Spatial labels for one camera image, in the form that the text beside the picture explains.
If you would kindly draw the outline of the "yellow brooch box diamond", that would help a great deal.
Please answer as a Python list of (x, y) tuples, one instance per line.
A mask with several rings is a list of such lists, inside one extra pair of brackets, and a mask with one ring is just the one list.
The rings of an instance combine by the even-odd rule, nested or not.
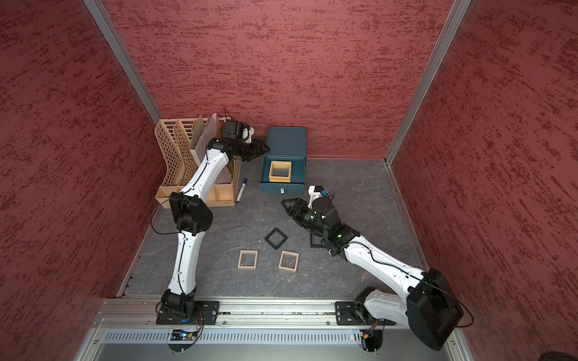
[(291, 170), (291, 161), (273, 160), (269, 167), (269, 183), (290, 183)]

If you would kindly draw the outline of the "teal top drawer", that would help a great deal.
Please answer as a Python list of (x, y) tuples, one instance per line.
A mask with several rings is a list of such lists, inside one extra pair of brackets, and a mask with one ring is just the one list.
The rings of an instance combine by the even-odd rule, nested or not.
[[(273, 160), (291, 161), (290, 183), (269, 183), (269, 167)], [(260, 176), (260, 191), (275, 194), (302, 194), (306, 191), (306, 158), (265, 156)]]

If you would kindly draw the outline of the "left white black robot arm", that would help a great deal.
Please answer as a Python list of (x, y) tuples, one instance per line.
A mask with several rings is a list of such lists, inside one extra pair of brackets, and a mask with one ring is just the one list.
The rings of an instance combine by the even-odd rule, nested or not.
[(182, 192), (169, 196), (179, 245), (171, 281), (161, 297), (158, 324), (192, 323), (197, 318), (195, 272), (200, 245), (213, 222), (206, 200), (217, 177), (232, 158), (249, 162), (269, 151), (261, 139), (245, 143), (214, 138), (208, 143), (206, 156), (190, 182)]

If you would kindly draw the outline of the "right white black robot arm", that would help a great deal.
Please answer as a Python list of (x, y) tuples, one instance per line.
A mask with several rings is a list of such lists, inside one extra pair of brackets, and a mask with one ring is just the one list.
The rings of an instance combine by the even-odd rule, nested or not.
[(284, 199), (281, 204), (300, 227), (321, 239), (331, 256), (364, 269), (399, 296), (393, 302), (385, 293), (368, 288), (358, 298), (367, 314), (409, 327), (432, 350), (444, 346), (464, 316), (464, 308), (440, 271), (423, 271), (380, 250), (340, 220), (329, 196), (320, 195), (311, 202)]

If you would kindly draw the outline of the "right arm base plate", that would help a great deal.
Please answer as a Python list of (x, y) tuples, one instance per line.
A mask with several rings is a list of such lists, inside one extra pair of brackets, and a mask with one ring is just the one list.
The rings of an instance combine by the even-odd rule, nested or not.
[(372, 326), (376, 319), (360, 302), (335, 302), (338, 326)]

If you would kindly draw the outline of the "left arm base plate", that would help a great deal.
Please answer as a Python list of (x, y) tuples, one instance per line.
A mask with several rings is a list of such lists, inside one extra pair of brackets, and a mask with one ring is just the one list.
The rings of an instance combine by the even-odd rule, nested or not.
[(157, 308), (155, 323), (156, 325), (171, 326), (200, 326), (201, 324), (213, 326), (216, 324), (219, 307), (220, 302), (218, 301), (195, 301), (193, 314), (186, 318), (178, 315), (175, 311), (170, 311), (166, 305), (161, 303)]

